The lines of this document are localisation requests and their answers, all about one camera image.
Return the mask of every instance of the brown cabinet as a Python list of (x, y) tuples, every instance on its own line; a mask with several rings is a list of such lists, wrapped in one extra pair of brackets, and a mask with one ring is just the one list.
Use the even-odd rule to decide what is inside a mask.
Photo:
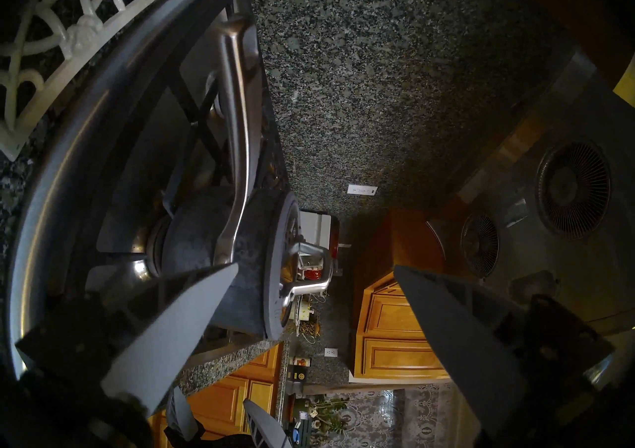
[(443, 272), (443, 249), (423, 212), (391, 210), (356, 262), (353, 375), (386, 380), (447, 378), (394, 278), (395, 265)]
[[(205, 427), (204, 440), (249, 433), (243, 408), (245, 398), (269, 414), (275, 413), (281, 347), (272, 347), (238, 371), (187, 397), (194, 417)], [(155, 414), (149, 422), (155, 434), (155, 448), (170, 448), (163, 433), (165, 412)]]
[(370, 297), (370, 313), (366, 323), (369, 336), (424, 338), (424, 333), (416, 321), (405, 296), (389, 296), (373, 293)]
[(439, 378), (445, 370), (427, 341), (364, 338), (363, 374), (370, 378)]
[(230, 435), (243, 432), (249, 380), (227, 376), (204, 390), (188, 397), (194, 417), (206, 431)]

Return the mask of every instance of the wall outlet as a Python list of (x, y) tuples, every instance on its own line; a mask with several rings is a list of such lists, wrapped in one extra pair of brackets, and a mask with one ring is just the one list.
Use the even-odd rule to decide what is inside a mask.
[(349, 183), (349, 190), (346, 193), (351, 195), (374, 195), (377, 192), (376, 186), (368, 185), (351, 185)]

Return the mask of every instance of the wooden cabinet door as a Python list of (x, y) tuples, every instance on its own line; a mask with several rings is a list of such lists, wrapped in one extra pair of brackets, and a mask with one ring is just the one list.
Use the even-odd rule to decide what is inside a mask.
[(408, 301), (404, 296), (373, 294), (366, 333), (384, 338), (424, 338)]
[(363, 357), (368, 378), (448, 378), (427, 341), (364, 338)]
[[(274, 384), (265, 381), (250, 381), (247, 396), (254, 404), (273, 415), (274, 413)], [(243, 432), (251, 434), (247, 424), (247, 416), (243, 423)]]
[(278, 362), (282, 344), (273, 346), (265, 353), (248, 362), (234, 376), (242, 376), (250, 380), (262, 380), (274, 382), (278, 376)]
[(188, 397), (194, 417), (207, 431), (220, 435), (243, 432), (243, 401), (249, 380), (227, 376)]

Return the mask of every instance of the kitchen counter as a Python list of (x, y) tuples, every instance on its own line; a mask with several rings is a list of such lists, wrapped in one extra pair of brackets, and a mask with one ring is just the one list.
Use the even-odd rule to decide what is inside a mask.
[[(511, 130), (509, 107), (546, 76), (561, 32), (530, 0), (253, 5), (292, 188), (303, 209), (338, 216), (343, 234), (360, 214), (425, 208), (451, 192), (448, 180), (484, 140)], [(0, 286), (25, 188), (56, 126), (45, 115), (18, 160), (0, 161)], [(380, 188), (350, 197), (349, 182)], [(190, 393), (204, 388), (269, 346), (183, 372), (180, 382)]]

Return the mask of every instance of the metal handle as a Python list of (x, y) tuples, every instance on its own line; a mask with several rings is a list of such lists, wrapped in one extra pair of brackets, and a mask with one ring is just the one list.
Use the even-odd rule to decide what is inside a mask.
[(312, 245), (311, 243), (299, 242), (293, 245), (291, 253), (303, 252), (309, 255), (321, 256), (324, 260), (322, 264), (322, 278), (312, 280), (309, 284), (300, 284), (293, 281), (283, 286), (283, 306), (289, 306), (295, 296), (300, 294), (313, 294), (327, 290), (333, 277), (333, 258), (329, 251), (321, 246)]
[(214, 265), (234, 261), (234, 244), (252, 192), (262, 131), (262, 70), (256, 25), (235, 14), (214, 28), (219, 57), (220, 104), (227, 122), (234, 175), (234, 203), (214, 249)]

